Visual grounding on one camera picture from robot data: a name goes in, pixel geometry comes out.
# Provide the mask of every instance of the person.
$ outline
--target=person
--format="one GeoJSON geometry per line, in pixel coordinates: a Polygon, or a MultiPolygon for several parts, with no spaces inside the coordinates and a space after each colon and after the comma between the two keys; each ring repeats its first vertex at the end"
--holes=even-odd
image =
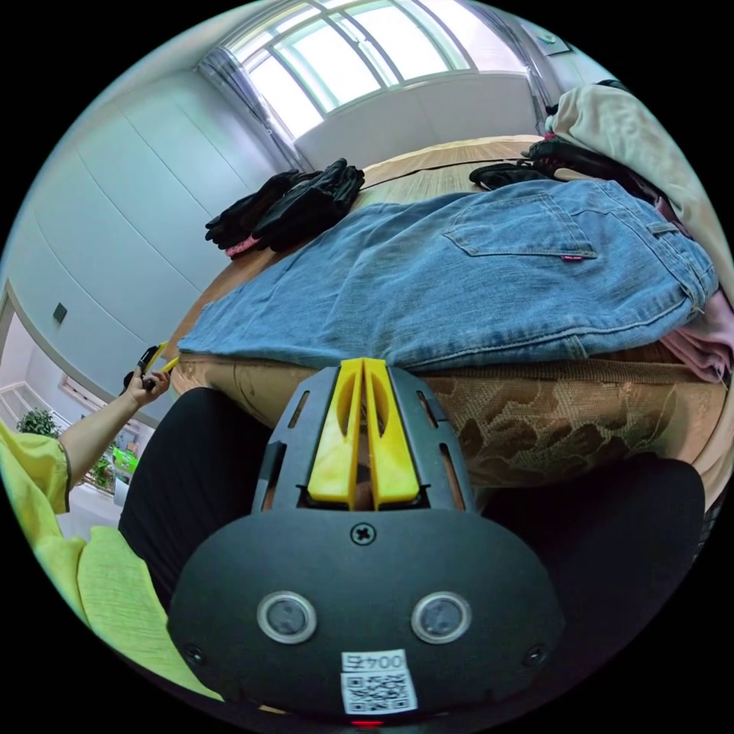
{"type": "MultiPolygon", "coordinates": [[[[0,426],[3,478],[38,561],[92,632],[162,688],[242,724],[241,710],[206,689],[178,654],[167,611],[195,550],[250,512],[271,430],[222,392],[190,390],[143,452],[118,528],[93,528],[85,542],[64,538],[55,517],[122,426],[168,390],[166,375],[153,376],[146,392],[136,371],[120,398],[58,440],[0,426]]],[[[693,467],[649,454],[563,485],[497,493],[485,517],[535,551],[567,626],[535,684],[494,706],[487,726],[561,695],[625,647],[689,570],[703,513],[693,467]]]]}

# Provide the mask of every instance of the back pocket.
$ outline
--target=back pocket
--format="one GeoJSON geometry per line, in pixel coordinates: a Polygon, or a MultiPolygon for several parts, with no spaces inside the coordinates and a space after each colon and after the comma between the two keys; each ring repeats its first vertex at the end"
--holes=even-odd
{"type": "Polygon", "coordinates": [[[597,257],[586,233],[550,196],[509,197],[507,192],[500,189],[471,197],[468,206],[444,230],[444,236],[473,258],[543,255],[587,260],[597,257]]]}

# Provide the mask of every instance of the qr code label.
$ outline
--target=qr code label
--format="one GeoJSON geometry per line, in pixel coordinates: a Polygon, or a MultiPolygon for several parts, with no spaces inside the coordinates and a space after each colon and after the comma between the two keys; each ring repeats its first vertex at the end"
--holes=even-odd
{"type": "Polygon", "coordinates": [[[342,666],[346,713],[403,713],[418,708],[403,650],[344,653],[342,666]]]}

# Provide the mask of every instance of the white wall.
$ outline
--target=white wall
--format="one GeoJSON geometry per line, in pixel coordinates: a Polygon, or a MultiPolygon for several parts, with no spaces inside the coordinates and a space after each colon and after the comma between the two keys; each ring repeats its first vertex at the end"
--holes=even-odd
{"type": "Polygon", "coordinates": [[[39,346],[34,346],[25,378],[28,387],[62,418],[76,423],[91,410],[60,389],[63,377],[63,370],[51,362],[39,346]]]}
{"type": "Polygon", "coordinates": [[[0,356],[0,390],[9,385],[25,382],[34,347],[33,339],[13,313],[0,356]]]}
{"type": "MultiPolygon", "coordinates": [[[[52,154],[16,220],[4,274],[18,306],[67,372],[109,400],[229,263],[205,223],[283,167],[194,72],[114,99],[52,154]]],[[[170,405],[143,415],[155,425],[170,405]]]]}
{"type": "Polygon", "coordinates": [[[165,79],[177,72],[192,70],[203,59],[209,49],[223,41],[239,25],[246,23],[248,18],[258,14],[263,7],[271,3],[272,0],[246,3],[239,8],[234,8],[199,23],[188,31],[172,38],[138,61],[137,64],[105,89],[89,105],[89,108],[85,110],[84,115],[80,116],[78,122],[83,122],[86,115],[102,107],[115,97],[120,97],[133,89],[140,89],[155,81],[165,79]]]}
{"type": "Polygon", "coordinates": [[[318,168],[341,157],[364,167],[439,143],[533,135],[535,122],[523,75],[447,76],[350,105],[299,138],[297,146],[318,168]]]}
{"type": "Polygon", "coordinates": [[[569,46],[571,51],[549,57],[549,63],[564,92],[584,84],[596,84],[604,79],[615,79],[614,74],[600,66],[594,59],[569,46]]]}
{"type": "Polygon", "coordinates": [[[153,433],[154,431],[152,428],[144,425],[140,426],[140,434],[138,435],[138,458],[143,455],[145,447],[148,445],[148,442],[153,437],[153,433]]]}

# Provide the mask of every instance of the window frame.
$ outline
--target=window frame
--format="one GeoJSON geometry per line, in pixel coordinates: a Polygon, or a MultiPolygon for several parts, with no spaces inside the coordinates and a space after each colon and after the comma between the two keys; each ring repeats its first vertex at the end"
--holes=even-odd
{"type": "MultiPolygon", "coordinates": [[[[235,54],[238,61],[242,65],[243,68],[246,68],[254,58],[256,58],[258,55],[262,56],[262,59],[258,61],[254,66],[251,67],[251,70],[254,70],[257,68],[257,66],[265,61],[267,58],[273,58],[276,60],[277,63],[279,63],[283,69],[288,73],[289,76],[293,78],[295,83],[298,85],[300,90],[304,93],[310,104],[313,106],[313,108],[317,111],[317,113],[320,115],[323,122],[327,121],[329,118],[333,117],[334,115],[340,114],[341,112],[349,109],[350,107],[361,104],[362,102],[365,102],[369,99],[371,99],[373,96],[377,96],[378,94],[382,94],[385,91],[388,90],[399,90],[399,89],[410,89],[416,86],[424,85],[425,83],[435,82],[435,81],[443,81],[443,80],[450,80],[461,76],[469,76],[469,75],[476,75],[479,74],[492,74],[492,73],[501,73],[501,74],[510,74],[510,75],[517,75],[517,76],[527,76],[525,72],[522,71],[498,71],[498,72],[488,72],[488,71],[480,71],[478,67],[476,66],[476,63],[474,62],[473,58],[471,57],[471,54],[469,51],[463,46],[463,44],[459,41],[459,39],[456,37],[456,35],[453,33],[453,31],[447,26],[446,23],[444,23],[441,18],[439,18],[433,11],[431,11],[426,5],[424,5],[421,0],[410,0],[410,3],[412,5],[416,5],[421,9],[423,13],[425,13],[427,16],[429,16],[433,22],[441,29],[441,31],[445,34],[445,36],[451,41],[451,43],[456,47],[456,49],[459,51],[459,54],[464,60],[464,63],[468,65],[468,68],[466,69],[459,69],[456,68],[456,65],[452,61],[450,54],[448,53],[448,50],[443,47],[443,44],[441,43],[441,39],[437,38],[434,32],[430,28],[428,28],[424,21],[419,18],[417,15],[414,15],[410,12],[410,10],[406,7],[403,7],[400,0],[351,0],[350,2],[346,2],[343,5],[338,5],[334,8],[326,8],[323,5],[321,5],[318,0],[302,0],[302,2],[297,6],[297,8],[293,8],[293,12],[303,12],[304,9],[308,6],[311,8],[315,8],[318,10],[318,13],[309,15],[307,18],[302,20],[299,23],[293,24],[290,26],[287,30],[282,31],[280,33],[276,30],[277,24],[282,24],[283,22],[286,22],[290,15],[287,13],[287,8],[283,8],[283,11],[281,13],[276,14],[274,17],[270,18],[267,21],[263,21],[262,23],[259,23],[255,28],[251,28],[244,34],[239,33],[235,34],[233,37],[230,37],[227,42],[225,42],[225,45],[235,54]],[[406,80],[402,74],[400,74],[399,69],[397,68],[397,65],[392,60],[390,55],[385,51],[385,49],[380,45],[380,43],[377,41],[377,39],[369,33],[361,23],[359,23],[359,15],[352,16],[348,13],[348,10],[353,8],[359,8],[364,5],[372,5],[373,3],[379,3],[380,5],[384,5],[385,7],[392,7],[396,8],[398,11],[403,13],[410,21],[411,23],[415,24],[418,29],[424,34],[426,39],[430,42],[431,46],[435,49],[435,51],[439,54],[441,60],[443,61],[444,65],[447,67],[445,71],[440,72],[434,72],[425,74],[423,76],[414,77],[412,79],[406,80]],[[385,80],[382,77],[382,73],[379,68],[377,68],[376,64],[374,64],[367,54],[364,52],[362,48],[360,48],[360,44],[357,41],[354,41],[349,33],[347,33],[335,20],[336,17],[341,17],[347,20],[348,23],[350,23],[355,29],[359,31],[360,34],[363,34],[365,37],[365,40],[369,42],[372,47],[376,50],[376,52],[382,57],[385,65],[391,73],[395,76],[395,79],[397,80],[396,84],[387,84],[385,80]],[[379,88],[374,90],[373,92],[367,93],[365,95],[361,95],[359,97],[356,97],[355,99],[350,100],[349,102],[345,102],[344,104],[339,104],[338,99],[336,96],[331,92],[331,90],[328,88],[328,85],[325,83],[320,84],[321,91],[326,93],[326,96],[330,98],[330,101],[332,104],[334,104],[334,107],[332,109],[327,110],[326,107],[321,103],[321,101],[317,98],[317,96],[311,91],[309,83],[304,80],[301,75],[298,73],[298,70],[293,68],[291,64],[288,62],[287,59],[283,57],[283,54],[276,48],[279,44],[282,44],[283,41],[287,40],[289,37],[292,37],[306,29],[308,29],[311,26],[314,26],[319,21],[324,22],[327,26],[331,27],[339,36],[349,45],[349,47],[357,54],[359,59],[362,61],[362,63],[367,67],[368,71],[375,77],[375,80],[379,84],[379,88]],[[254,39],[256,39],[258,36],[263,34],[270,34],[269,40],[259,46],[256,50],[249,53],[247,56],[241,56],[238,52],[238,47],[247,47],[248,44],[250,44],[254,39]]],[[[477,17],[477,22],[481,23],[481,18],[477,17]]],[[[305,67],[309,67],[310,64],[308,63],[307,59],[301,58],[301,63],[304,64],[305,67]]],[[[319,80],[320,76],[318,73],[315,72],[315,70],[312,70],[313,76],[315,79],[319,80]]],[[[288,130],[289,134],[290,129],[287,125],[282,123],[282,120],[280,119],[280,116],[278,115],[278,112],[271,108],[271,113],[274,115],[274,117],[284,126],[285,130],[288,130]]]]}
{"type": "Polygon", "coordinates": [[[76,380],[64,374],[59,383],[59,389],[74,398],[77,403],[91,410],[93,413],[101,411],[107,404],[96,395],[86,390],[76,380]]]}

